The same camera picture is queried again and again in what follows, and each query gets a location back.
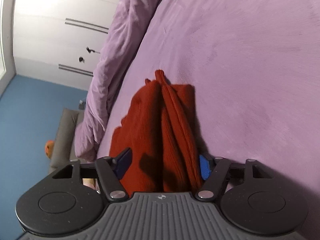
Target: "orange object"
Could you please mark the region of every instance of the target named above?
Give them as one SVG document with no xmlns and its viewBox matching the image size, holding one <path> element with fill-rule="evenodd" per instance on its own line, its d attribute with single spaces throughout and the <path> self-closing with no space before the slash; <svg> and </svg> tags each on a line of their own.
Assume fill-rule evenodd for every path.
<svg viewBox="0 0 320 240">
<path fill-rule="evenodd" d="M 49 159 L 51 159 L 53 146 L 54 146 L 54 141 L 49 140 L 49 141 L 47 141 L 47 143 L 45 144 L 45 147 L 44 147 L 44 152 Z"/>
<path fill-rule="evenodd" d="M 168 85 L 162 70 L 132 98 L 122 127 L 115 129 L 110 156 L 132 149 L 132 164 L 121 180 L 134 191 L 195 193 L 202 185 L 192 131 L 195 94 L 191 85 Z"/>
</svg>

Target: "gray sofa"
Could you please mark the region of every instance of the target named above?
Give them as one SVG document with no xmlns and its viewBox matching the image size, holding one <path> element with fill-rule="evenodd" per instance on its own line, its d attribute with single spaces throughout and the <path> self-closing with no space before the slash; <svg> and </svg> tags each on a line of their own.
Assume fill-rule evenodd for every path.
<svg viewBox="0 0 320 240">
<path fill-rule="evenodd" d="M 74 135 L 76 126 L 82 122 L 84 111 L 63 109 L 51 156 L 49 174 L 69 160 L 78 159 L 75 154 Z"/>
</svg>

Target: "purple blanket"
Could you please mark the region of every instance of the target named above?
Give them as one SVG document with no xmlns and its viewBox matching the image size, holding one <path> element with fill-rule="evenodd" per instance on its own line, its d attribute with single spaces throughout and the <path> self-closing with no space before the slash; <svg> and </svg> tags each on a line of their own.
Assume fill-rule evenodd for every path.
<svg viewBox="0 0 320 240">
<path fill-rule="evenodd" d="M 287 177 L 309 203 L 304 235 L 319 239 L 320 0 L 158 2 L 120 0 L 77 154 L 108 155 L 132 96 L 163 69 L 172 83 L 196 88 L 202 149 L 257 159 Z"/>
</svg>

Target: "gray ribbed surface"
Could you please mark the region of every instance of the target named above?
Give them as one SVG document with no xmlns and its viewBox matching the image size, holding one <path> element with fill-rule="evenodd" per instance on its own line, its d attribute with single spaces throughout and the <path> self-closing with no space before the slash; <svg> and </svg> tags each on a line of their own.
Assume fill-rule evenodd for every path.
<svg viewBox="0 0 320 240">
<path fill-rule="evenodd" d="M 24 234 L 20 240 L 45 240 Z M 303 240 L 298 233 L 279 237 L 252 236 L 228 224 L 213 204 L 189 193 L 135 193 L 124 203 L 111 204 L 92 227 L 55 240 Z"/>
</svg>

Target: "white wardrobe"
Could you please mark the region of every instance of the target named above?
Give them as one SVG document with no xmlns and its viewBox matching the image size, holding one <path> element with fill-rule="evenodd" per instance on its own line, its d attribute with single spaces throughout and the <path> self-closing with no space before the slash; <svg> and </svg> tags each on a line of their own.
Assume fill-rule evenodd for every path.
<svg viewBox="0 0 320 240">
<path fill-rule="evenodd" d="M 118 1 L 16 0 L 17 74 L 87 90 Z"/>
</svg>

